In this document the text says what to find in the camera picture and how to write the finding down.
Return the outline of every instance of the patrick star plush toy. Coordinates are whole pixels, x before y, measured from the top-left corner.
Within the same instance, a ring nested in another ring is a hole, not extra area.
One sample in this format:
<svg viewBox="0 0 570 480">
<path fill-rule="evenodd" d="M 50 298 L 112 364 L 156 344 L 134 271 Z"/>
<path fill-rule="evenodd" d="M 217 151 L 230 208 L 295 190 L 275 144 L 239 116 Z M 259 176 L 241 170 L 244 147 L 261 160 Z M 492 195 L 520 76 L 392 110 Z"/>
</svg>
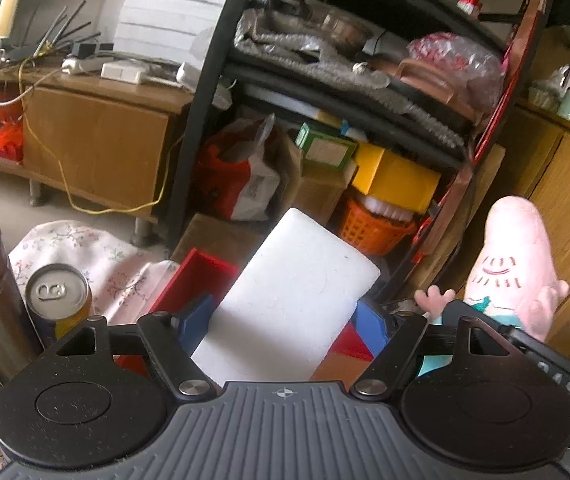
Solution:
<svg viewBox="0 0 570 480">
<path fill-rule="evenodd" d="M 486 222 L 485 244 L 465 287 L 464 301 L 503 324 L 513 324 L 539 341 L 552 326 L 568 284 L 556 278 L 550 240 L 534 204 L 517 196 L 494 203 Z M 454 299 L 432 285 L 417 290 L 416 303 L 437 319 Z"/>
</svg>

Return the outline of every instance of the yellow box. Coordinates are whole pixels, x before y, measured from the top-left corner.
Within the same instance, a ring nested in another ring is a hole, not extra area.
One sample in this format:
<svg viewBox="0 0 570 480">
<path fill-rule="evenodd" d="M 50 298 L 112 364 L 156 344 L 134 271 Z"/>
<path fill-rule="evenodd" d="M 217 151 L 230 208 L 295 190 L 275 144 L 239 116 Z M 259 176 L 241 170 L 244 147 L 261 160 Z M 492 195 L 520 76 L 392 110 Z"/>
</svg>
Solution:
<svg viewBox="0 0 570 480">
<path fill-rule="evenodd" d="M 385 148 L 360 142 L 352 185 L 361 193 L 425 213 L 441 175 Z"/>
</svg>

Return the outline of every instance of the red and white bottle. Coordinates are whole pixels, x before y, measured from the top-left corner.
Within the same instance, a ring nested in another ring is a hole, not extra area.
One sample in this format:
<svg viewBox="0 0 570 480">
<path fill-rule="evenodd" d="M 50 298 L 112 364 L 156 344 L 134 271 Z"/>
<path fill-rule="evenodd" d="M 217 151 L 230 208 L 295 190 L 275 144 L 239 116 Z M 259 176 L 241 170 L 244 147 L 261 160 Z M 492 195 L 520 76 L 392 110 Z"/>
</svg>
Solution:
<svg viewBox="0 0 570 480">
<path fill-rule="evenodd" d="M 478 0 L 459 0 L 456 6 L 475 20 L 478 19 L 478 13 L 481 11 L 481 2 Z"/>
</svg>

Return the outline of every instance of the floor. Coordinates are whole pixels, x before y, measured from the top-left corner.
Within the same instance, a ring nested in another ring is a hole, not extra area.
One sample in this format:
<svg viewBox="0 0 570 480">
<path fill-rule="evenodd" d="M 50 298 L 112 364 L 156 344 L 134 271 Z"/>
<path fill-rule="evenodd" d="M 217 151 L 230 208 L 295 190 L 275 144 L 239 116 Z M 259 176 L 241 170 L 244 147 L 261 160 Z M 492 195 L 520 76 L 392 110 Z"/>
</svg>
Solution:
<svg viewBox="0 0 570 480">
<path fill-rule="evenodd" d="M 24 178 L 0 173 L 0 225 L 2 241 L 10 252 L 22 238 L 37 225 L 54 220 L 76 220 L 85 225 L 102 229 L 120 240 L 129 242 L 134 232 L 134 219 L 131 216 L 109 213 L 88 215 L 78 212 L 69 205 L 65 193 L 47 188 L 50 197 L 46 205 L 32 207 L 29 204 L 30 188 Z M 82 208 L 100 210 L 91 202 L 75 200 Z M 148 248 L 156 260 L 164 260 L 169 251 L 161 244 Z"/>
</svg>

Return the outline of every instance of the silver screw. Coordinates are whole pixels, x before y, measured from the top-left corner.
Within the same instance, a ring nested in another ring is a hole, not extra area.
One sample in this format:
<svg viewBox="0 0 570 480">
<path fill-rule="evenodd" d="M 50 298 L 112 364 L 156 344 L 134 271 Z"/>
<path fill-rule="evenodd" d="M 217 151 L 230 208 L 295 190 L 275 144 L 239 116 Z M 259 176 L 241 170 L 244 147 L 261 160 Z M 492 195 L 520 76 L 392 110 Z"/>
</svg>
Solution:
<svg viewBox="0 0 570 480">
<path fill-rule="evenodd" d="M 191 379 L 189 381 L 183 381 L 178 386 L 178 389 L 183 395 L 197 396 L 205 394 L 209 390 L 209 383 L 200 379 Z"/>
<path fill-rule="evenodd" d="M 354 389 L 361 395 L 379 396 L 387 391 L 387 385 L 378 379 L 364 379 L 356 383 Z"/>
</svg>

